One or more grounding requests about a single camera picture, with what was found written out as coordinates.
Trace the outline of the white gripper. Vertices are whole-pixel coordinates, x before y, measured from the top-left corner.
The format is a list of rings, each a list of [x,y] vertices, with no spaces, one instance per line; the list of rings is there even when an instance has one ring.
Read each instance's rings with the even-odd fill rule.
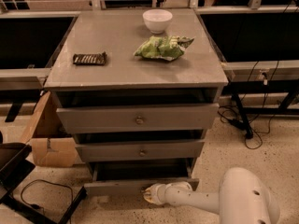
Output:
[[[182,205],[192,193],[192,186],[185,181],[169,184],[153,184],[143,191],[143,198],[156,205]]]

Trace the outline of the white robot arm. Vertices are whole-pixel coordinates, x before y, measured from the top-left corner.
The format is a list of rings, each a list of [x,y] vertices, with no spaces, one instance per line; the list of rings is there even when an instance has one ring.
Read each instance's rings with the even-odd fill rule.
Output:
[[[230,168],[215,193],[194,191],[188,182],[153,184],[144,199],[156,205],[188,205],[217,214],[220,224],[278,224],[280,209],[269,188],[253,172]]]

